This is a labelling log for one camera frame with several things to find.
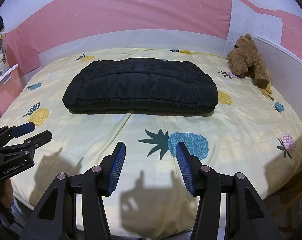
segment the blue pineapple print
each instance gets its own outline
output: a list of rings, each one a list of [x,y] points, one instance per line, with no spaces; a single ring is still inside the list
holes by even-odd
[[[29,86],[29,87],[27,87],[26,88],[26,91],[28,91],[28,90],[34,90],[35,88],[38,88],[38,87],[40,87],[42,85],[42,83],[37,83],[37,84],[34,84],[34,85],[31,85],[31,86]]]
[[[190,154],[197,156],[200,160],[203,160],[208,155],[208,141],[200,134],[190,132],[174,132],[168,135],[168,132],[164,134],[161,129],[158,131],[157,134],[149,132],[147,130],[145,130],[145,132],[152,139],[138,140],[138,142],[156,144],[156,146],[149,151],[148,156],[156,152],[157,150],[161,150],[160,160],[162,160],[164,154],[168,150],[170,150],[171,155],[173,157],[176,157],[175,149],[179,142],[184,142]]]
[[[280,104],[278,101],[275,102],[275,104],[273,105],[274,109],[278,111],[278,113],[281,113],[282,111],[285,110],[285,107]]]

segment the teddy bear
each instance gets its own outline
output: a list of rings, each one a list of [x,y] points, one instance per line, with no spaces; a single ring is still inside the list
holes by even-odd
[[[240,36],[234,47],[227,55],[231,72],[241,78],[249,76],[262,94],[273,100],[270,96],[272,90],[269,73],[251,35]]]

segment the paper on wall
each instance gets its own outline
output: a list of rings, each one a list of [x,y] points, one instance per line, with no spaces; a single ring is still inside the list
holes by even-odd
[[[262,37],[274,44],[281,43],[282,19],[257,13],[239,0],[232,0],[231,21],[224,56],[234,49],[240,36],[250,33],[252,37]]]

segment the bed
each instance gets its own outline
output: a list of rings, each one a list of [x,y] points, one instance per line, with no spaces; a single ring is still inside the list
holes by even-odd
[[[85,172],[126,144],[126,159],[116,191],[104,198],[110,231],[119,236],[164,238],[192,228],[198,199],[185,189],[174,152],[174,139],[190,138],[208,147],[202,164],[217,172],[243,172],[262,198],[275,192],[302,169],[302,122],[272,87],[271,101],[252,84],[230,73],[225,58],[203,52],[165,49],[106,49],[63,58],[44,67],[28,83],[0,119],[4,125],[34,122],[35,131],[52,132],[50,143],[36,150],[35,165],[12,177],[14,196],[33,209],[60,172]],[[219,103],[210,114],[147,111],[104,111],[73,114],[62,97],[73,77],[94,60],[151,57],[189,61],[210,75]],[[157,145],[145,139],[168,132],[168,150],[160,159]],[[77,227],[83,230],[81,195],[77,195]],[[221,213],[226,215],[225,195]]]

